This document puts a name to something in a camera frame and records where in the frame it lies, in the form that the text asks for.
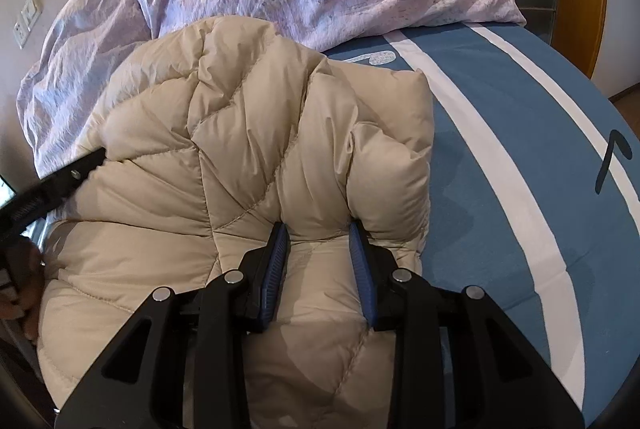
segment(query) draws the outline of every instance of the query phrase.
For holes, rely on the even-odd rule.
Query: jacket stitching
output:
[[[198,57],[198,62],[200,62],[200,58],[201,57],[202,57],[202,54],[200,54],[200,56]],[[176,80],[176,79],[188,79],[192,73],[197,72],[199,69],[200,69],[200,67],[196,66],[195,68],[192,68],[191,70],[188,70],[187,72],[178,73],[177,77],[170,77],[168,79],[160,81],[157,84],[148,84],[146,88],[144,88],[142,91],[139,91],[136,94],[134,94],[132,91],[122,92],[121,94],[119,94],[117,96],[117,98],[115,99],[115,101],[113,102],[111,107],[108,110],[105,110],[106,113],[105,113],[104,116],[100,116],[98,119],[94,119],[94,123],[90,125],[91,126],[91,130],[95,131],[95,130],[100,129],[102,127],[102,125],[106,122],[109,114],[112,114],[113,110],[115,110],[116,108],[119,108],[125,102],[132,101],[133,99],[137,99],[137,98],[139,98],[140,95],[144,94],[150,88],[154,88],[155,86],[160,86],[160,85],[164,84],[167,81],[173,81],[173,80]]]
[[[186,148],[175,148],[175,149],[165,149],[164,151],[158,151],[155,153],[143,153],[143,154],[139,154],[133,158],[124,158],[123,160],[121,160],[120,162],[124,162],[125,160],[130,160],[131,162],[134,162],[136,160],[139,160],[140,158],[144,158],[145,156],[156,156],[158,154],[165,154],[165,153],[177,153],[180,151],[188,151],[190,149],[197,149],[197,146],[195,144],[191,144],[191,146],[187,146]]]
[[[225,229],[226,227],[229,227],[232,223],[235,223],[236,221],[238,221],[238,219],[244,218],[248,213],[250,213],[251,211],[257,209],[260,205],[262,205],[262,203],[267,199],[269,190],[271,189],[271,187],[276,181],[276,176],[278,174],[278,171],[280,171],[280,167],[282,167],[282,164],[284,164],[284,161],[287,155],[296,146],[297,143],[298,143],[298,133],[296,133],[296,136],[291,141],[289,141],[289,145],[287,146],[287,149],[283,153],[280,159],[280,162],[278,163],[275,170],[273,171],[273,175],[271,176],[270,182],[267,184],[267,189],[264,190],[264,194],[257,200],[257,202],[255,202],[248,209],[245,209],[239,216],[236,216],[236,218],[232,219],[231,221],[225,223],[224,225],[220,225],[219,227],[215,227],[214,228],[215,231],[219,231],[221,229]]]
[[[234,103],[234,98],[236,96],[236,94],[238,93],[238,91],[240,90],[240,88],[242,88],[242,85],[244,85],[244,83],[246,82],[246,80],[249,78],[249,75],[251,75],[251,72],[254,71],[256,65],[262,60],[262,58],[265,56],[265,54],[267,53],[267,51],[269,50],[269,48],[271,47],[271,45],[274,43],[276,39],[276,36],[274,35],[273,37],[270,38],[270,40],[268,40],[268,42],[265,44],[264,46],[264,50],[262,50],[262,52],[260,53],[260,55],[258,55],[258,57],[256,58],[256,60],[254,61],[254,64],[251,65],[251,67],[246,71],[246,73],[244,74],[244,76],[242,77],[242,80],[240,81],[240,83],[238,84],[238,86],[236,86],[236,89],[234,89],[234,92],[231,94],[231,96],[229,97],[227,103],[222,106],[222,108],[214,111],[213,113],[207,115],[206,117],[202,117],[198,123],[193,127],[193,133],[191,133],[191,137],[193,138],[193,135],[196,133],[197,129],[202,125],[202,123],[205,120],[209,120],[211,117],[215,116],[216,114],[220,113],[222,110],[226,110],[227,108],[231,107],[231,105],[233,105]]]
[[[308,94],[308,89],[309,89],[309,86],[311,85],[311,83],[313,82],[315,73],[316,72],[311,73],[311,75],[309,76],[309,79],[306,81],[305,88],[303,88],[303,95]],[[303,100],[302,105],[300,105],[300,114],[298,116],[298,122],[296,123],[296,134],[292,139],[289,140],[289,143],[287,144],[287,147],[286,147],[284,153],[282,154],[282,157],[281,157],[280,161],[278,162],[278,165],[276,165],[276,168],[273,170],[273,175],[271,175],[271,179],[270,179],[269,183],[267,184],[266,189],[264,190],[264,194],[257,200],[257,202],[255,202],[248,209],[245,209],[244,212],[242,212],[239,216],[237,216],[236,218],[232,219],[231,221],[229,221],[229,222],[227,222],[227,223],[225,223],[223,225],[220,225],[219,227],[216,227],[215,230],[219,231],[220,229],[225,229],[226,227],[230,226],[232,223],[235,223],[236,221],[238,221],[238,219],[241,219],[244,216],[246,216],[247,213],[255,210],[258,206],[261,205],[261,203],[263,203],[266,200],[267,194],[269,194],[269,190],[271,189],[271,186],[276,181],[276,176],[278,174],[278,171],[280,171],[280,168],[284,164],[284,161],[286,160],[287,156],[289,155],[289,152],[298,143],[298,139],[300,138],[300,119],[302,118],[302,113],[305,111],[305,104],[306,104],[306,98]]]
[[[340,382],[338,383],[338,386],[335,388],[334,393],[331,395],[331,400],[330,400],[329,404],[324,408],[324,411],[322,411],[321,414],[318,415],[318,418],[316,418],[316,421],[313,422],[312,429],[317,429],[318,428],[318,424],[322,421],[322,419],[325,417],[325,415],[329,412],[329,409],[331,409],[332,405],[334,404],[335,399],[340,394],[340,392],[342,390],[342,387],[346,383],[347,379],[351,376],[351,372],[353,371],[353,366],[355,365],[356,359],[358,358],[360,352],[362,351],[362,347],[364,346],[364,342],[367,339],[368,335],[369,335],[369,328],[366,327],[364,332],[362,332],[362,336],[360,337],[360,341],[358,342],[358,346],[356,347],[356,350],[353,352],[353,357],[351,357],[351,361],[349,362],[349,365],[347,366],[347,369],[344,371],[344,374],[343,374],[342,378],[340,379]]]
[[[39,353],[38,357],[41,359],[44,358],[44,360],[47,361],[47,364],[49,364],[54,369],[54,371],[58,374],[58,376],[61,379],[65,379],[67,382],[71,383],[73,386],[75,386],[78,382],[80,382],[80,379],[77,379],[73,375],[69,375],[68,373],[65,373],[59,367],[56,366],[51,356],[47,353],[44,342],[40,344],[40,351],[38,351],[38,353]]]
[[[63,282],[64,282],[66,285],[68,285],[69,287],[71,287],[73,290],[75,290],[76,292],[78,292],[78,293],[80,293],[80,294],[82,294],[82,295],[84,295],[84,296],[90,297],[91,299],[95,299],[95,300],[101,301],[101,302],[103,302],[103,303],[105,303],[105,304],[108,304],[108,305],[110,305],[110,306],[113,306],[114,308],[117,308],[118,310],[122,310],[122,311],[124,311],[124,312],[129,313],[129,314],[132,314],[132,313],[134,312],[133,310],[129,310],[128,308],[126,308],[126,307],[124,307],[124,306],[120,306],[119,304],[116,304],[114,301],[111,301],[111,300],[109,300],[109,299],[105,299],[105,298],[102,298],[102,297],[97,297],[97,296],[95,296],[95,295],[91,295],[91,294],[89,294],[89,293],[87,293],[87,292],[84,292],[84,291],[80,290],[78,287],[73,286],[73,285],[72,285],[71,283],[69,283],[68,281],[63,281]]]
[[[314,245],[309,250],[306,250],[304,253],[302,253],[302,255],[300,255],[300,257],[298,258],[296,264],[293,265],[291,268],[286,269],[286,274],[292,274],[293,272],[297,271],[299,268],[302,268],[303,265],[306,265],[306,263],[309,262],[309,259],[311,258],[313,253],[316,252],[316,249],[320,247],[320,245],[322,245],[322,242],[318,243],[317,245]]]
[[[200,149],[198,149],[198,167],[200,168],[200,186],[202,187],[202,196],[204,198],[204,206],[207,210],[207,218],[209,219],[209,227],[211,229],[211,239],[213,239],[213,234],[214,234],[213,223],[211,223],[211,214],[209,213],[209,202],[207,201],[207,192],[206,190],[204,190],[204,178],[202,177],[203,171],[202,171],[202,158],[200,158]]]
[[[218,265],[218,267],[220,268],[220,274],[222,274],[222,263],[220,263],[220,255],[217,256],[216,260],[213,262],[213,265],[211,265],[211,268],[209,268],[209,273],[204,277],[200,288],[204,288],[204,286],[207,284],[207,280],[211,276],[211,272],[213,272],[213,269],[216,268],[216,265]]]

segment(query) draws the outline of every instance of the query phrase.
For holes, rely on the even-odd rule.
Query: metal screw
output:
[[[171,297],[171,290],[165,286],[161,286],[160,288],[156,288],[152,294],[154,301],[158,301],[161,303],[162,301],[166,301]]]
[[[230,270],[225,274],[225,281],[228,284],[236,284],[244,279],[244,274],[239,270]]]
[[[411,272],[409,272],[405,268],[395,269],[391,277],[394,278],[399,283],[406,283],[407,281],[411,281]]]
[[[484,290],[476,285],[471,285],[466,287],[466,294],[471,299],[482,299],[484,297]]]

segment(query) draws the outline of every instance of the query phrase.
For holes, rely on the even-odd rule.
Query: wall plate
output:
[[[14,24],[14,38],[20,49],[24,46],[29,38],[29,29],[22,18],[22,14],[18,14]]]
[[[38,18],[42,14],[42,4],[40,3],[40,0],[27,0],[24,2],[21,14],[24,24],[30,32],[33,30],[36,21],[38,21]]]

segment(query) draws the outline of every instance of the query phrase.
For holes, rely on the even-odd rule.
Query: white stripe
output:
[[[518,63],[522,69],[524,69],[531,77],[540,83],[540,85],[549,92],[549,94],[556,99],[556,102],[562,106],[567,115],[572,118],[578,128],[582,130],[584,136],[587,137],[591,145],[596,150],[600,158],[604,158],[607,151],[607,140],[600,134],[598,129],[593,125],[593,122],[589,120],[589,117],[585,115],[584,111],[580,109],[574,100],[569,97],[566,92],[556,83],[546,72],[531,61],[525,54],[514,47],[511,43],[505,41],[499,35],[494,34],[484,26],[480,24],[470,23],[466,24],[471,30],[484,37],[487,41],[497,46],[500,50],[511,57],[516,63]],[[638,200],[638,193],[634,189],[631,180],[626,174],[625,168],[620,164],[616,152],[614,150],[613,157],[611,158],[611,164],[609,171],[613,177],[614,182],[620,189],[623,199],[626,202],[626,207],[629,209],[629,213],[636,223],[636,229],[640,234],[640,200]]]
[[[433,59],[400,31],[385,34],[385,39],[409,66],[425,73],[433,95],[449,114],[493,188],[540,296],[551,368],[581,408],[584,346],[574,285],[536,199],[495,133]]]

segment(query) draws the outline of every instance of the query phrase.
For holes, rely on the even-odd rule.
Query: blue gripper pad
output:
[[[287,226],[283,223],[278,229],[278,235],[270,255],[269,265],[267,266],[267,272],[264,276],[264,284],[261,290],[260,322],[263,328],[269,325],[276,310],[278,295],[280,294],[280,285],[282,284],[282,273],[288,252],[289,232],[287,232]]]
[[[369,270],[369,262],[365,253],[366,248],[360,239],[360,233],[355,221],[349,227],[349,252],[351,254],[351,264],[356,277],[356,286],[360,296],[360,305],[369,326],[376,325],[378,319],[376,287]]]

